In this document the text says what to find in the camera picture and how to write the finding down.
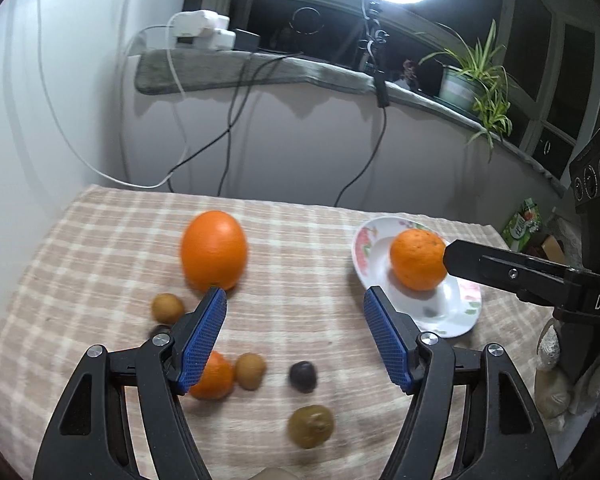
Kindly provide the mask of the gloved right hand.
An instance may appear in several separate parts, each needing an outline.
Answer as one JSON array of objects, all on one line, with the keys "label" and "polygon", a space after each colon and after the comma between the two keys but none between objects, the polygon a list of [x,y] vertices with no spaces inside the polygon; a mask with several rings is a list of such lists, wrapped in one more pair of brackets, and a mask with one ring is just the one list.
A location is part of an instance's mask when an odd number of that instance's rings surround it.
[{"label": "gloved right hand", "polygon": [[536,344],[534,402],[542,419],[559,432],[568,415],[600,412],[600,354],[578,379],[569,378],[557,327],[554,318],[548,320]]}]

